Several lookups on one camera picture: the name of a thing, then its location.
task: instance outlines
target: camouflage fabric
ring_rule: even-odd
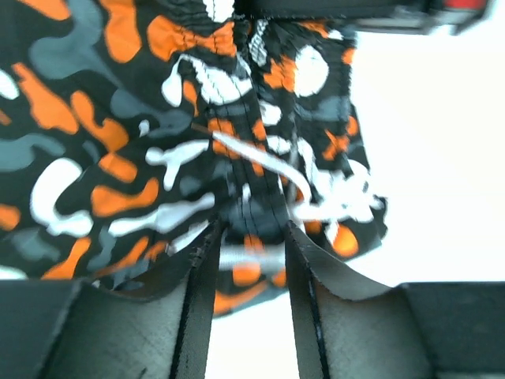
[[[215,314],[282,293],[282,229],[303,191],[218,135],[296,168],[311,205],[338,205],[302,220],[318,245],[342,259],[380,245],[386,201],[350,103],[350,25],[235,21],[230,0],[0,10],[4,272],[117,288],[218,216]]]

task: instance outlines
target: white background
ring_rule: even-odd
[[[457,38],[362,34],[353,74],[373,174],[390,198],[380,282],[505,280],[505,2]],[[207,379],[296,379],[289,296],[212,325]]]

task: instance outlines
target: red object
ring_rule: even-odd
[[[484,9],[486,0],[446,0],[448,8],[457,9]]]

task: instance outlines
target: black object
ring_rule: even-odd
[[[246,18],[331,18],[365,32],[429,34],[454,25],[453,34],[484,20],[491,0],[237,0]]]
[[[0,378],[204,378],[222,232],[212,223],[131,291],[0,281]],[[505,283],[389,288],[294,224],[286,273],[300,379],[505,378]]]
[[[325,259],[311,260],[316,255]],[[317,279],[340,265],[290,226],[286,272],[300,379],[505,378],[505,283],[408,283],[384,291],[350,268],[333,280],[324,276],[326,283]],[[353,283],[369,297],[348,291]]]
[[[0,281],[0,378],[203,378],[221,234],[213,223],[132,291]]]

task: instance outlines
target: white drawstring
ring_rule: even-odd
[[[276,273],[284,267],[284,243],[269,246],[267,254],[251,254],[244,246],[223,245],[219,255],[219,269],[231,270],[236,264],[259,264],[261,272]]]
[[[338,222],[348,217],[350,212],[359,213],[360,219],[365,219],[364,221],[372,218],[370,205],[373,205],[375,201],[370,191],[363,190],[365,183],[362,178],[354,175],[348,179],[342,179],[341,184],[332,191],[336,192],[335,195],[338,197],[327,198],[319,205],[310,204],[312,193],[309,182],[296,168],[273,154],[230,135],[213,132],[212,136],[229,150],[284,176],[300,189],[303,200],[288,205],[290,217],[297,225],[302,225],[305,221]]]
[[[307,182],[305,176],[303,176],[303,174],[296,168],[289,165],[282,159],[279,159],[268,152],[259,150],[257,147],[242,142],[235,137],[229,136],[228,134],[213,132],[212,136],[217,141],[227,146],[229,150],[232,150],[247,160],[256,162],[262,167],[289,179],[300,189],[304,202],[310,202],[312,192],[310,190],[309,182]]]

